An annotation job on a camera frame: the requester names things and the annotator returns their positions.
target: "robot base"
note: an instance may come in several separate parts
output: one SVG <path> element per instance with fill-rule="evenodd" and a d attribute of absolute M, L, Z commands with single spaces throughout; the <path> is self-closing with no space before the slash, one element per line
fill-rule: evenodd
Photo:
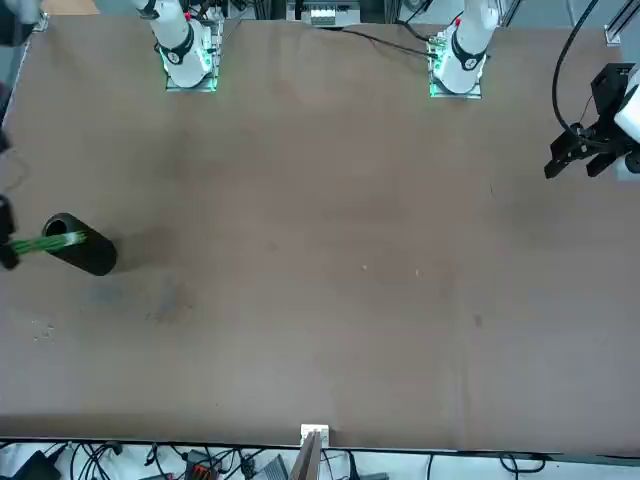
<path fill-rule="evenodd" d="M 185 88 L 176 85 L 167 73 L 167 92 L 215 92 L 218 89 L 218 77 L 220 75 L 220 58 L 222 56 L 222 34 L 224 27 L 224 17 L 203 24 L 202 28 L 207 33 L 203 37 L 203 48 L 200 53 L 200 61 L 210 66 L 211 73 L 208 73 L 197 85 Z M 160 54 L 164 63 L 164 70 L 168 72 L 166 59 Z"/>
<path fill-rule="evenodd" d="M 444 36 L 444 32 L 438 33 L 436 37 L 432 37 L 427 42 L 427 52 L 435 53 L 438 58 L 428 59 L 428 71 L 429 71 L 429 96 L 434 98 L 482 98 L 482 89 L 480 88 L 480 79 L 482 78 L 482 71 L 478 76 L 478 81 L 475 86 L 467 93 L 453 93 L 447 90 L 442 83 L 436 78 L 434 72 L 439 67 L 442 57 L 447 50 L 447 40 Z"/>

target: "robotic workstation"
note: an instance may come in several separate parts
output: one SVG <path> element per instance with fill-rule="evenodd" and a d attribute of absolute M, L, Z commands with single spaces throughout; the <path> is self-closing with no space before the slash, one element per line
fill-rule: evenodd
<path fill-rule="evenodd" d="M 349 446 L 634 444 L 638 196 L 578 169 L 544 180 L 568 34 L 493 32 L 490 6 L 468 2 L 442 31 L 434 73 L 464 95 L 482 67 L 481 100 L 431 98 L 424 56 L 292 22 L 243 22 L 216 94 L 167 93 L 161 54 L 181 82 L 193 19 L 172 10 L 165 36 L 147 4 L 151 30 L 52 18 L 6 126 L 30 166 L 10 195 L 19 231 L 69 209 L 120 255 L 100 279 L 47 256 L 0 278 L 4 431 L 291 444 L 316 417 Z M 426 48 L 401 26 L 361 28 Z M 567 113 L 616 61 L 601 35 L 575 43 Z M 206 77 L 194 65 L 180 78 Z M 599 119 L 569 125 L 554 159 L 633 153 L 637 75 L 607 78 Z M 43 318 L 54 344 L 33 340 Z M 608 429 L 585 421 L 601 405 Z"/>

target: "electronic device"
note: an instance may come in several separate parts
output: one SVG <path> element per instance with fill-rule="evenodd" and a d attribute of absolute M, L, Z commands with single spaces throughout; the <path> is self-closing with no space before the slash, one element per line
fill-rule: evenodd
<path fill-rule="evenodd" d="M 360 0 L 287 0 L 287 20 L 316 27 L 347 27 L 360 23 Z"/>

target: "metal bracket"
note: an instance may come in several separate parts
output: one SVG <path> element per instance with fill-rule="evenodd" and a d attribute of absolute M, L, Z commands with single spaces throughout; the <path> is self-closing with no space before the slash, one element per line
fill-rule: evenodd
<path fill-rule="evenodd" d="M 304 444 L 310 433 L 318 432 L 322 441 L 322 448 L 329 448 L 329 425 L 313 425 L 303 423 L 300 425 L 300 445 Z"/>
<path fill-rule="evenodd" d="M 640 0 L 626 0 L 624 2 L 608 25 L 604 27 L 608 46 L 620 45 L 620 34 L 629 26 L 638 12 L 640 12 Z"/>
<path fill-rule="evenodd" d="M 40 19 L 36 26 L 33 27 L 34 32 L 46 32 L 49 27 L 49 14 L 46 12 L 40 12 Z"/>
<path fill-rule="evenodd" d="M 607 47 L 619 47 L 620 46 L 620 34 L 611 36 L 609 25 L 604 26 L 604 38 L 607 40 Z"/>

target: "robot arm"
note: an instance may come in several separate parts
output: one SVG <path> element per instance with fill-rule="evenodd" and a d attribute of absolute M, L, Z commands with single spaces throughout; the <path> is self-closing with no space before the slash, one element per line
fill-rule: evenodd
<path fill-rule="evenodd" d="M 196 86 L 213 71 L 211 28 L 185 14 L 179 0 L 132 0 L 148 20 L 165 70 L 182 88 Z"/>
<path fill-rule="evenodd" d="M 640 70 L 632 63 L 610 63 L 591 82 L 598 120 L 580 122 L 551 144 L 551 161 L 544 168 L 554 178 L 571 162 L 593 157 L 587 175 L 595 177 L 620 160 L 631 173 L 640 173 Z"/>
<path fill-rule="evenodd" d="M 464 12 L 444 32 L 447 50 L 434 73 L 446 90 L 464 94 L 473 89 L 499 17 L 496 0 L 465 0 Z"/>

